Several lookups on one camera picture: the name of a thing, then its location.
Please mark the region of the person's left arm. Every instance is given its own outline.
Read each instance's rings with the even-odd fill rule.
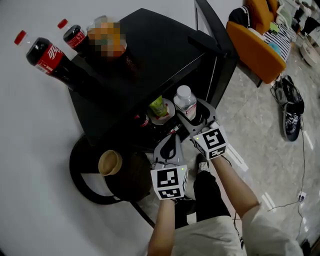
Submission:
[[[148,246],[148,256],[170,256],[174,246],[175,202],[162,200]]]

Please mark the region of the white t-shirt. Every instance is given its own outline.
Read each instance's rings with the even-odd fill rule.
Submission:
[[[248,256],[303,256],[297,241],[282,232],[260,205],[242,218],[242,234]],[[243,256],[238,233],[229,216],[206,219],[175,231],[173,256]]]

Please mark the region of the paper cup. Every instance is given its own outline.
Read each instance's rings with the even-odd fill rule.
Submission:
[[[114,150],[108,150],[101,155],[98,163],[98,170],[103,176],[115,175],[120,170],[121,166],[121,155]]]

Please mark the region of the black tabletop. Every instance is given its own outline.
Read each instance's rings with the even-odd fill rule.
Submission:
[[[131,71],[119,68],[116,62],[107,63],[105,69],[99,64],[98,71],[80,56],[72,60],[108,88],[106,103],[113,99],[109,108],[102,110],[76,92],[70,92],[92,145],[194,70],[203,55],[188,43],[188,36],[194,29],[153,11],[141,8],[123,18],[120,24],[121,32],[126,35],[125,54],[133,63]]]

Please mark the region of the shirt sleeve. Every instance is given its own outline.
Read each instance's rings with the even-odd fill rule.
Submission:
[[[242,234],[248,256],[303,256],[298,242],[276,227],[260,205],[244,214]]]

